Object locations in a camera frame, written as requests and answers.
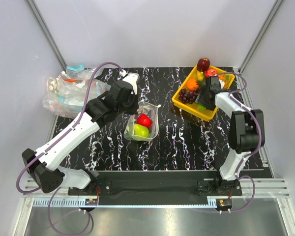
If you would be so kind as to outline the green star fruit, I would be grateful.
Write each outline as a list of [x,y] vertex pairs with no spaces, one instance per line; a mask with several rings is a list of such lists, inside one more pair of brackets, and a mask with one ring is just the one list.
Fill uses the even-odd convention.
[[206,107],[203,106],[203,105],[201,105],[201,104],[198,104],[198,109],[199,109],[200,111],[203,111],[203,110],[206,110]]

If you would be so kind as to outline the bright red apple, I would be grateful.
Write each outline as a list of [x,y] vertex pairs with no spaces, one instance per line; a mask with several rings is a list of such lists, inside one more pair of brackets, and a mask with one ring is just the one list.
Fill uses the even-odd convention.
[[139,115],[137,117],[136,123],[148,129],[152,126],[152,120],[145,114]]

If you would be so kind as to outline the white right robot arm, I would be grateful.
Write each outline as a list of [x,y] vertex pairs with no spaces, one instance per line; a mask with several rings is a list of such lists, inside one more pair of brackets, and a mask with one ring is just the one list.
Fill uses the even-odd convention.
[[255,155],[265,143],[264,114],[260,109],[252,109],[237,100],[233,94],[222,89],[219,77],[205,78],[197,101],[210,110],[220,108],[231,119],[228,134],[230,150],[216,176],[207,186],[198,182],[200,196],[240,193],[239,174],[247,160]]

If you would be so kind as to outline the clear zip top bag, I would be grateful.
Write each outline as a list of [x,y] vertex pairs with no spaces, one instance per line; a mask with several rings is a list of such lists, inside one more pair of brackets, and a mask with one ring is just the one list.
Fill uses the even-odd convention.
[[124,138],[129,141],[151,142],[159,133],[158,110],[161,105],[139,101],[136,115],[127,122]]

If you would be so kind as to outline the smooth green apple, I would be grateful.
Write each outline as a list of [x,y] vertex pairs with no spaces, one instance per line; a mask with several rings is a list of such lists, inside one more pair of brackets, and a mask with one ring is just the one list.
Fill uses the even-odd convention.
[[149,129],[143,125],[134,124],[134,135],[147,138],[149,136]]

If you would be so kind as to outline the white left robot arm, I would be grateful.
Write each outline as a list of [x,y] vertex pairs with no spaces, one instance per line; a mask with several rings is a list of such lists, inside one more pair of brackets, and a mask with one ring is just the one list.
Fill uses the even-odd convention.
[[43,193],[59,187],[73,187],[90,195],[96,190],[94,175],[82,169],[60,166],[62,160],[84,139],[97,132],[120,114],[133,115],[138,109],[137,83],[125,78],[87,102],[79,115],[52,140],[37,150],[22,153],[25,170]]

